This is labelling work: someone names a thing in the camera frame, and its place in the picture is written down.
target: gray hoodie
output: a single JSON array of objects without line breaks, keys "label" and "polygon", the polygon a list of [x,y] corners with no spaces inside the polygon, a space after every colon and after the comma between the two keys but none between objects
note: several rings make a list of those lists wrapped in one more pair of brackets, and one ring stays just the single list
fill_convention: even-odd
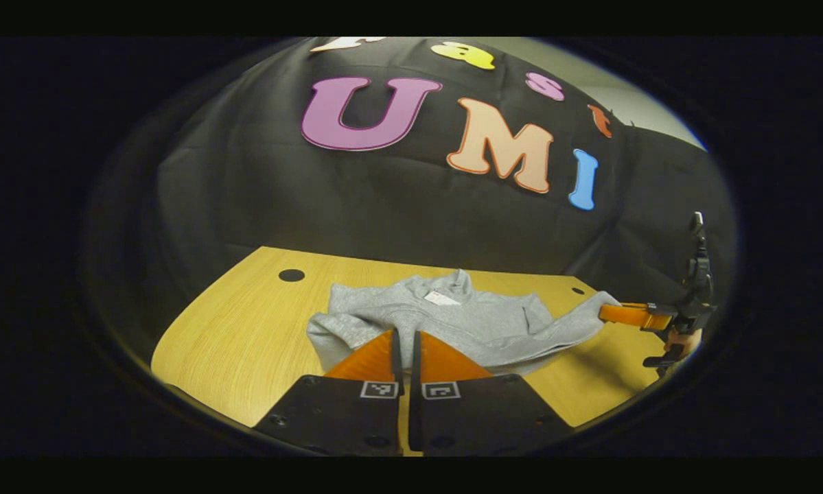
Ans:
[{"label": "gray hoodie", "polygon": [[402,368],[411,369],[414,333],[426,331],[462,351],[491,373],[530,373],[557,351],[583,343],[603,327],[603,304],[621,305],[599,292],[553,319],[537,294],[508,297],[479,292],[458,269],[441,278],[420,276],[390,287],[332,285],[329,313],[314,314],[308,337],[323,372],[384,331],[399,331]]}]

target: purple letter u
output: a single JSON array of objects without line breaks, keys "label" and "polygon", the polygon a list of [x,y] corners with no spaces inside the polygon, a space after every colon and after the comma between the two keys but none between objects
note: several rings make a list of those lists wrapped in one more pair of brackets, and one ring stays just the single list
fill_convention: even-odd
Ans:
[{"label": "purple letter u", "polygon": [[301,134],[308,141],[329,150],[370,151],[398,143],[408,134],[426,93],[439,91],[442,84],[417,78],[390,79],[393,99],[384,118],[370,128],[349,128],[341,117],[351,97],[371,81],[367,78],[325,79],[314,84],[314,98],[301,122]]}]

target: wooden table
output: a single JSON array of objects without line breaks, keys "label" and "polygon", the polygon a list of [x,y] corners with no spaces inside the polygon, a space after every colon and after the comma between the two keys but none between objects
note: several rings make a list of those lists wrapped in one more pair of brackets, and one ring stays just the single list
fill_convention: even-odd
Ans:
[{"label": "wooden table", "polygon": [[[301,270],[304,279],[282,281],[279,273],[289,269]],[[152,371],[166,384],[251,427],[299,376],[323,374],[305,330],[310,316],[327,311],[333,283],[386,287],[414,275],[433,278],[453,271],[261,247],[176,317],[154,350]],[[539,294],[555,318],[596,293],[570,276],[467,272],[476,290]],[[655,370],[641,362],[661,355],[662,345],[655,335],[607,322],[595,338],[561,351],[524,378],[565,422],[576,426],[656,381]],[[407,420],[405,394],[399,435],[406,454],[413,456],[404,437]]]}]

